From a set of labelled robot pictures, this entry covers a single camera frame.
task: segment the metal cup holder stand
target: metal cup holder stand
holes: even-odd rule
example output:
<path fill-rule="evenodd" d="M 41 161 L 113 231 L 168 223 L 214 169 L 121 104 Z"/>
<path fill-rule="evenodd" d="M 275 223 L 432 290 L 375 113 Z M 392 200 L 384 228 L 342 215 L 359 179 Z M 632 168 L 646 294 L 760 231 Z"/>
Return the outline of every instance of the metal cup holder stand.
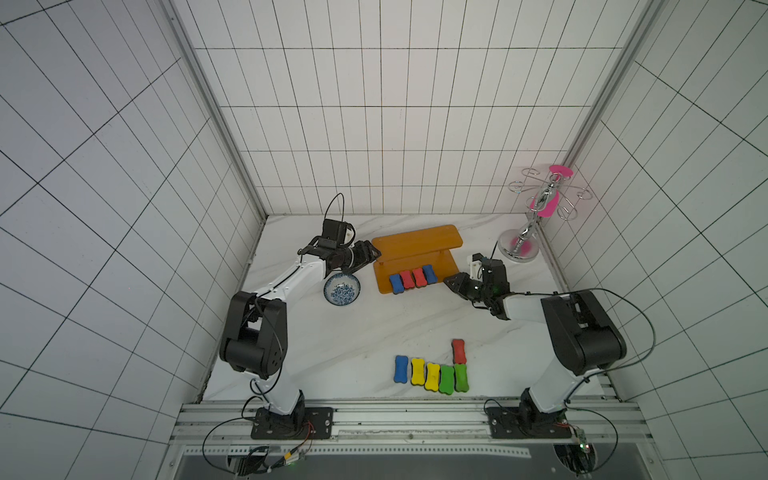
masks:
<path fill-rule="evenodd" d="M 565 220 L 571 221 L 578 217 L 576 206 L 568 197 L 563 194 L 561 189 L 577 188 L 576 196 L 582 200 L 590 200 L 594 194 L 586 187 L 576 187 L 575 185 L 562 185 L 561 182 L 573 177 L 573 171 L 561 165 L 552 165 L 549 167 L 550 174 L 546 178 L 537 177 L 541 172 L 535 168 L 523 169 L 523 177 L 541 182 L 541 185 L 525 186 L 525 180 L 515 180 L 507 185 L 507 188 L 521 194 L 528 190 L 538 189 L 538 193 L 529 197 L 528 209 L 531 211 L 531 219 L 519 230 L 506 230 L 498 237 L 498 248 L 502 254 L 512 261 L 525 263 L 533 260 L 539 251 L 539 242 L 533 237 L 533 227 L 540 218 L 548 218 L 553 214 Z M 568 202 L 568 206 L 560 205 L 560 197 Z"/>

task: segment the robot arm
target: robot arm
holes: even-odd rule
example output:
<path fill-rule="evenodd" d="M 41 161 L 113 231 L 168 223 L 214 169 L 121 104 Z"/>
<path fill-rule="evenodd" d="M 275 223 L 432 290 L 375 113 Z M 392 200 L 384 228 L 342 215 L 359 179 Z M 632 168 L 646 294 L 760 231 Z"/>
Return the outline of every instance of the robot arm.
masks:
<path fill-rule="evenodd" d="M 499 319 L 527 317 L 547 324 L 555 358 L 521 396 L 520 421 L 526 430 L 557 422 L 566 401 L 585 379 L 627 354 L 624 338 L 591 291 L 550 296 L 514 293 L 501 260 L 476 253 L 470 267 L 471 273 L 457 273 L 443 282 L 473 305 L 483 303 Z"/>
<path fill-rule="evenodd" d="M 354 240 L 351 224 L 326 218 L 323 234 L 298 251 L 299 258 L 291 267 L 266 286 L 232 297 L 219 358 L 234 370 L 253 375 L 270 411 L 277 415 L 293 415 L 297 404 L 303 403 L 301 391 L 290 378 L 282 376 L 278 382 L 288 352 L 288 311 L 334 270 L 351 274 L 381 256 L 368 240 L 358 240 L 353 246 Z M 276 373 L 275 381 L 268 382 Z"/>

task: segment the orange acrylic stand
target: orange acrylic stand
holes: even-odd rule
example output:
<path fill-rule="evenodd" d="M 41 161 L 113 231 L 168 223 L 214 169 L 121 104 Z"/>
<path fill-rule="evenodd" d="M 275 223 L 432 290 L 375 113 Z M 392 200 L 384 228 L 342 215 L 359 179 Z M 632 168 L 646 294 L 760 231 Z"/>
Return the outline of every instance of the orange acrylic stand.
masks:
<path fill-rule="evenodd" d="M 458 273 L 458 267 L 451 255 L 452 248 L 464 244 L 455 225 L 425 228 L 414 232 L 398 233 L 371 240 L 382 256 L 373 264 L 379 292 L 392 293 L 389 276 L 403 270 L 413 270 L 432 265 L 437 280 Z"/>

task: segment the black mounting plate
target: black mounting plate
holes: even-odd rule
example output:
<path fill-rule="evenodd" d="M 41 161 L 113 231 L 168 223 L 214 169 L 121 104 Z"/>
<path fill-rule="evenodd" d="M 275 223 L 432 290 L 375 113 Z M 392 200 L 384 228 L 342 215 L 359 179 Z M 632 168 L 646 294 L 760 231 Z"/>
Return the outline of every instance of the black mounting plate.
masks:
<path fill-rule="evenodd" d="M 331 427 L 333 426 L 333 409 L 330 407 L 306 407 L 304 409 L 304 418 L 299 425 L 302 426 L 298 432 L 291 432 L 286 435 L 283 425 L 273 425 L 270 421 L 270 413 L 266 409 L 258 409 L 253 418 L 253 428 L 250 431 L 250 437 L 254 440 L 304 440 L 306 427 L 304 424 L 312 422 L 315 432 L 310 435 L 310 439 L 326 440 L 331 438 Z"/>
<path fill-rule="evenodd" d="M 518 407 L 488 407 L 485 409 L 492 439 L 569 439 L 571 429 L 557 425 L 535 426 L 524 432 L 518 424 Z"/>

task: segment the marble tabletop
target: marble tabletop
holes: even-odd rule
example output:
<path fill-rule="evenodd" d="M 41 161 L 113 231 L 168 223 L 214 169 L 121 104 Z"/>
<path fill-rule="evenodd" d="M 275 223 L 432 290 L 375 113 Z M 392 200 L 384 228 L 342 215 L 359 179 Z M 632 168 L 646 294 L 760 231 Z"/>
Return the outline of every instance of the marble tabletop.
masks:
<path fill-rule="evenodd" d="M 453 224 L 464 240 L 452 251 L 461 271 L 473 253 L 489 255 L 496 238 L 525 223 L 523 214 L 348 215 L 357 240 Z M 266 222 L 243 290 L 273 280 L 296 260 L 296 251 L 320 233 L 321 216 L 272 216 Z M 498 251 L 495 258 L 502 257 Z M 551 292 L 558 287 L 542 255 L 530 263 L 503 259 L 512 291 Z M 308 399 L 382 397 L 444 398 L 410 383 L 394 383 L 395 356 L 452 363 L 452 339 L 466 343 L 470 390 L 454 396 L 519 396 L 554 358 L 547 327 L 524 320 L 503 321 L 477 310 L 441 283 L 400 295 L 382 295 L 373 267 L 356 274 L 361 292 L 348 306 L 334 306 L 315 285 L 288 318 L 285 373 Z M 251 393 L 248 376 L 216 360 L 204 400 L 241 400 Z M 601 393 L 598 382 L 579 390 Z"/>

